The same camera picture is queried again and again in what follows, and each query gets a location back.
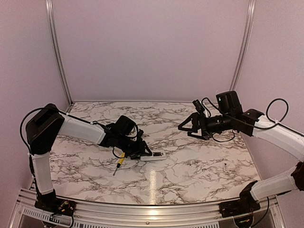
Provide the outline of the white remote control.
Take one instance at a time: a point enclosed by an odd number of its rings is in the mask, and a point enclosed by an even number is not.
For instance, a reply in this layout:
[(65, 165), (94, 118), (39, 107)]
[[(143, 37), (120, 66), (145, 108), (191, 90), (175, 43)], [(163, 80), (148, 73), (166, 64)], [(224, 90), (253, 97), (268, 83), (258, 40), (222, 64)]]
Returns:
[(164, 152), (152, 152), (151, 156), (141, 156), (140, 160), (144, 162), (154, 162), (154, 161), (163, 161), (166, 158), (167, 157)]

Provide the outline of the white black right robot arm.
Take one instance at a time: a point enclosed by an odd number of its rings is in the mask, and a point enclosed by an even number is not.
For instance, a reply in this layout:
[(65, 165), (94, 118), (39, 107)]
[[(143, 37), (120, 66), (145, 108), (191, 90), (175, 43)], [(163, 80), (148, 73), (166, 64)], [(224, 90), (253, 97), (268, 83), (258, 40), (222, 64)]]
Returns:
[(282, 169), (276, 168), (263, 180), (249, 183), (239, 194), (239, 199), (222, 203), (223, 212), (238, 211), (245, 213), (249, 209), (259, 208), (258, 202), (273, 195), (283, 195), (304, 189), (304, 135), (280, 122), (269, 120), (262, 112), (250, 109), (242, 111), (221, 111), (220, 115), (207, 117), (202, 109), (188, 118), (191, 124), (186, 129), (188, 136), (209, 140), (216, 133), (234, 130), (252, 139), (246, 139), (246, 145), (253, 153), (254, 161), (261, 155), (262, 149), (270, 149), (266, 158), (273, 158), (275, 150), (281, 152), (274, 161), (283, 165), (283, 159), (292, 159)]

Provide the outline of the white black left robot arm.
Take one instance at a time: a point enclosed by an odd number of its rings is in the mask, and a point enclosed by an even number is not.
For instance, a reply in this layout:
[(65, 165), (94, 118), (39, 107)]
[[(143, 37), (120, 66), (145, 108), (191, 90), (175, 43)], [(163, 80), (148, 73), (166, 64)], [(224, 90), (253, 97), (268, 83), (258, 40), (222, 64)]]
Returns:
[(54, 214), (71, 216), (75, 202), (59, 199), (52, 184), (49, 155), (58, 135), (65, 135), (89, 141), (98, 146), (120, 149), (117, 168), (124, 159), (140, 159), (145, 162), (163, 161), (164, 152), (152, 152), (145, 140), (143, 130), (130, 118), (122, 115), (115, 123), (107, 125), (97, 121), (85, 121), (64, 113), (54, 104), (34, 110), (33, 116), (26, 124), (26, 138), (23, 142), (29, 150), (29, 165), (35, 181), (37, 200), (35, 207)]

